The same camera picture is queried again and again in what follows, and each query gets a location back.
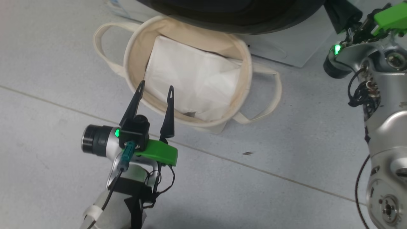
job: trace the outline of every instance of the green plastic part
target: green plastic part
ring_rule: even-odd
[[[402,2],[392,6],[380,13],[374,15],[377,28],[373,35],[376,36],[380,31],[389,29],[396,30],[398,33],[407,33],[407,2]]]
[[[162,141],[149,140],[147,148],[143,152],[135,152],[136,156],[143,156],[151,160],[158,161],[165,165],[176,166],[178,150],[175,147],[165,144]]]

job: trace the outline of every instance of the green led light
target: green led light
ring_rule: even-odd
[[[338,55],[339,51],[341,50],[341,46],[340,45],[335,45],[335,55]]]

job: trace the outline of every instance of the teal connector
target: teal connector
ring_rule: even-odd
[[[133,157],[134,151],[136,150],[136,143],[133,141],[128,141],[126,147],[123,150],[120,162],[117,166],[117,169],[123,169],[123,172],[127,171],[130,165],[130,160]]]

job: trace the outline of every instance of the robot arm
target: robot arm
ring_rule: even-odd
[[[136,115],[143,90],[144,81],[141,81],[120,127],[89,125],[84,131],[83,152],[107,157],[112,169],[106,189],[85,210],[81,229],[141,229],[146,218],[144,209],[154,207],[157,197],[174,184],[173,166],[177,164],[178,152],[166,140],[174,136],[174,88],[171,86],[168,93],[159,141],[149,139],[147,118]],[[173,181],[159,192],[157,187],[164,166],[171,169]]]
[[[372,163],[368,212],[379,229],[407,228],[407,50],[398,42],[406,33],[407,2],[386,5],[348,28],[324,63],[333,78],[355,72],[348,90],[359,80],[349,105],[363,106]]]

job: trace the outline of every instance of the white paper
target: white paper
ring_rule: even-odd
[[[228,59],[158,36],[144,79],[146,91],[167,101],[174,86],[174,107],[203,121],[220,119],[228,110],[240,66]]]

